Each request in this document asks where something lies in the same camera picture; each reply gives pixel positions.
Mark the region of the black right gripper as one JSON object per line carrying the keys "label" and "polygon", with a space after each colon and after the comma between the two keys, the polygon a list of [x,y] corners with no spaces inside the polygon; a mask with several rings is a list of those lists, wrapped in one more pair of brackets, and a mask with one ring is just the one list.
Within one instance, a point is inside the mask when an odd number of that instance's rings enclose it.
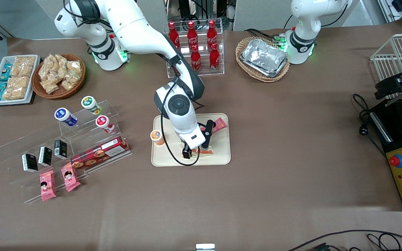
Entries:
{"label": "black right gripper", "polygon": [[[201,149],[208,150],[210,145],[210,138],[213,134],[213,129],[216,127],[216,123],[213,120],[208,120],[205,124],[199,123],[201,132],[204,135],[205,142],[201,145]],[[192,150],[188,144],[185,144],[182,150],[182,156],[184,159],[191,159],[192,157]]]}

